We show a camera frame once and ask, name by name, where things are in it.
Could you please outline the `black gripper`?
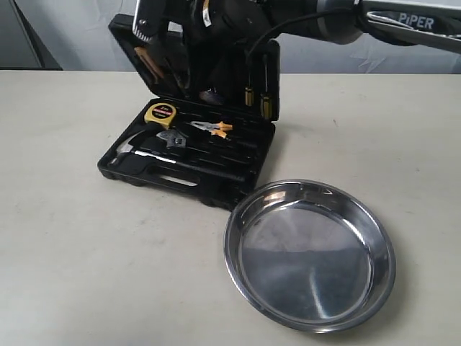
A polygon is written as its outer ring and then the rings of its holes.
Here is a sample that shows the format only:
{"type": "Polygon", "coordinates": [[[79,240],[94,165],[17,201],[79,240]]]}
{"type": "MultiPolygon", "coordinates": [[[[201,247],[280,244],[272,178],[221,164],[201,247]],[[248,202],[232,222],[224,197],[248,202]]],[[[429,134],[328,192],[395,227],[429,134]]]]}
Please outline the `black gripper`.
{"type": "Polygon", "coordinates": [[[158,35],[164,47],[164,82],[176,97],[198,97],[215,88],[223,97],[242,97],[247,83],[246,52],[272,27],[257,1],[166,1],[168,30],[158,35]]]}

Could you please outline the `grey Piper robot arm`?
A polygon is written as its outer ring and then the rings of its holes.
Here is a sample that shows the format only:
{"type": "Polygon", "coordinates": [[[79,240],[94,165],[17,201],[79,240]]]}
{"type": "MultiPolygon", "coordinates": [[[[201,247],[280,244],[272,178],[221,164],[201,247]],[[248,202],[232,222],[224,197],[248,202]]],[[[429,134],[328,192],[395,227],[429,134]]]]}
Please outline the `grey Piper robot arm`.
{"type": "Polygon", "coordinates": [[[398,46],[460,52],[460,2],[422,1],[138,1],[133,30],[147,41],[182,27],[188,56],[186,89],[204,92],[228,50],[251,64],[255,51],[287,33],[346,45],[366,33],[398,46]]]}

